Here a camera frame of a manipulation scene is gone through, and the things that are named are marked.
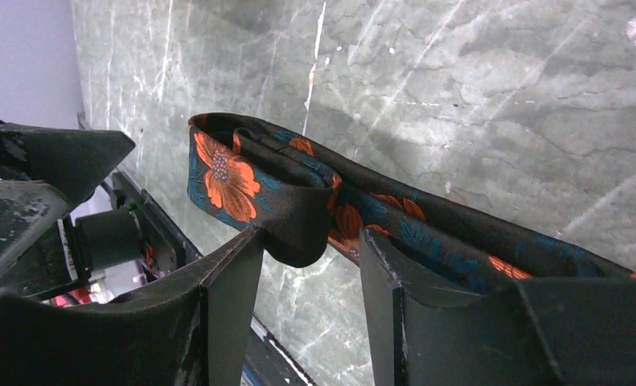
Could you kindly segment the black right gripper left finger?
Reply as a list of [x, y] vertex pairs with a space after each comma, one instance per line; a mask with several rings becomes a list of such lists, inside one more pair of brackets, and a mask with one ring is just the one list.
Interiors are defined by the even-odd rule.
[[105, 304], [0, 290], [0, 385], [238, 385], [263, 260], [250, 228]]

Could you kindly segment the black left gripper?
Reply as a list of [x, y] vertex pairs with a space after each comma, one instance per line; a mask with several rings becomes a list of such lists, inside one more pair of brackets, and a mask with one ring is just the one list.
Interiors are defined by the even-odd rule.
[[59, 220], [134, 147], [121, 131], [0, 120], [0, 290], [48, 300], [141, 256], [142, 226], [127, 207]]

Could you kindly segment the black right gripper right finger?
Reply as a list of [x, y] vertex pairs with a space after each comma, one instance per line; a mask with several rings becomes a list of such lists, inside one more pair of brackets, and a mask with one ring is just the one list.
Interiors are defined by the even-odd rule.
[[636, 385], [636, 280], [531, 279], [465, 291], [360, 233], [377, 385]]

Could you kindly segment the black tie orange flowers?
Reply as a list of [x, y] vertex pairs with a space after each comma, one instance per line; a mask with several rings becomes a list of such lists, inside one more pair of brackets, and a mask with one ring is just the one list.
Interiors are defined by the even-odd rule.
[[282, 264], [305, 268], [327, 247], [359, 262], [359, 236], [373, 231], [478, 294], [541, 277], [636, 280], [586, 249], [418, 190], [279, 125], [203, 113], [187, 128], [191, 202], [236, 230], [262, 228]]

